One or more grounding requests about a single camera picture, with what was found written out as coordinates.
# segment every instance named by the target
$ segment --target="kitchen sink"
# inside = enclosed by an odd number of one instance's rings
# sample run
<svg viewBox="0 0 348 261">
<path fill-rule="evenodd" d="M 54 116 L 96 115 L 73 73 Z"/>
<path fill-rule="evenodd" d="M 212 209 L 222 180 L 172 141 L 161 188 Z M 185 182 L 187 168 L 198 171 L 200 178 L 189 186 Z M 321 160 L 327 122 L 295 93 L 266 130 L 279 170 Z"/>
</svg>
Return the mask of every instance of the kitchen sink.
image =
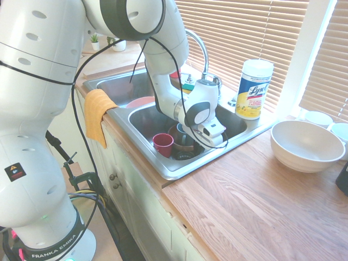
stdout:
<svg viewBox="0 0 348 261">
<path fill-rule="evenodd" d="M 136 71 L 129 83 L 131 73 L 124 73 L 103 79 L 90 80 L 84 83 L 89 89 L 102 89 L 120 107 L 108 110 L 111 118 L 124 130 L 134 145 L 165 179 L 175 180 L 198 169 L 204 164 L 227 153 L 237 146 L 266 131 L 276 123 L 273 114 L 263 110 L 257 120 L 243 120 L 235 113 L 228 101 L 234 96 L 228 88 L 221 89 L 221 98 L 216 108 L 216 117 L 226 127 L 223 135 L 224 143 L 217 149 L 205 151 L 195 145 L 194 157 L 187 160 L 175 160 L 162 156 L 154 147 L 152 138 L 158 133 L 167 133 L 178 122 L 158 112 L 155 103 L 137 108 L 126 108 L 126 105 L 140 97 L 153 96 L 153 89 L 146 70 Z"/>
</svg>

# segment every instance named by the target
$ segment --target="lysol wipes container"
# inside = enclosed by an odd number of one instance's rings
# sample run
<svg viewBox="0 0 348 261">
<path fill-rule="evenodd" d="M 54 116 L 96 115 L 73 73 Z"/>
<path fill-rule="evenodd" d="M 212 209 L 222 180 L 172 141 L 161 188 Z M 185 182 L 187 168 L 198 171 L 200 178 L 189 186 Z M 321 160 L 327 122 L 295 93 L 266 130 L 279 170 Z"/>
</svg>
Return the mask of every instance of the lysol wipes container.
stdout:
<svg viewBox="0 0 348 261">
<path fill-rule="evenodd" d="M 247 60 L 244 62 L 235 113 L 246 120 L 260 117 L 266 99 L 274 65 L 265 60 Z"/>
</svg>

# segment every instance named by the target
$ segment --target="small succulent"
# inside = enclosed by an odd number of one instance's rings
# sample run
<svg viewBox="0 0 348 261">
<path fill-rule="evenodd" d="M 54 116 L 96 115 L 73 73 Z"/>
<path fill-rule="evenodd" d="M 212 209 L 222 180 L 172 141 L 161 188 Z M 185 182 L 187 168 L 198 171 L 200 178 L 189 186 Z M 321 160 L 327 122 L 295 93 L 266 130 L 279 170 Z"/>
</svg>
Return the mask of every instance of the small succulent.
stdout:
<svg viewBox="0 0 348 261">
<path fill-rule="evenodd" d="M 116 39 L 113 37 L 107 37 L 108 45 L 111 45 L 113 42 L 116 42 Z"/>
<path fill-rule="evenodd" d="M 98 35 L 97 34 L 92 34 L 91 35 L 91 42 L 98 42 Z"/>
</svg>

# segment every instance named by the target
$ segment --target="lysol label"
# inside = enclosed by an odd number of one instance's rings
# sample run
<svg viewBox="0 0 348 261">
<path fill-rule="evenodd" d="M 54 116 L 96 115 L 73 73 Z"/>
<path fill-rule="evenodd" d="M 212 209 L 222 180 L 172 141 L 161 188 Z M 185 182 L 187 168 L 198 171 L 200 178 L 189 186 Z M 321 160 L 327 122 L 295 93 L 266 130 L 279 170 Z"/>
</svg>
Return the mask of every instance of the lysol label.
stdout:
<svg viewBox="0 0 348 261">
<path fill-rule="evenodd" d="M 259 117 L 270 81 L 271 77 L 257 78 L 242 73 L 236 113 L 246 118 Z"/>
</svg>

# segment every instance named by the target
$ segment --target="window blinds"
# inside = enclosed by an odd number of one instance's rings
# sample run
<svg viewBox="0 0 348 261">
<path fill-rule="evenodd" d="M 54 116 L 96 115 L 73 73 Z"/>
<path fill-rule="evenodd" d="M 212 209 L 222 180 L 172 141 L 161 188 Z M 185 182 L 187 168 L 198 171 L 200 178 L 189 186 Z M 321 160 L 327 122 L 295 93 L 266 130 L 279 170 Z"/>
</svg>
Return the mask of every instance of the window blinds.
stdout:
<svg viewBox="0 0 348 261">
<path fill-rule="evenodd" d="M 275 64 L 265 108 L 274 112 L 309 0 L 176 0 L 184 24 L 204 41 L 209 72 L 238 91 L 241 69 L 248 59 Z M 202 71 L 200 47 L 189 38 L 187 61 Z"/>
<path fill-rule="evenodd" d="M 348 0 L 338 0 L 300 107 L 348 122 Z"/>
</svg>

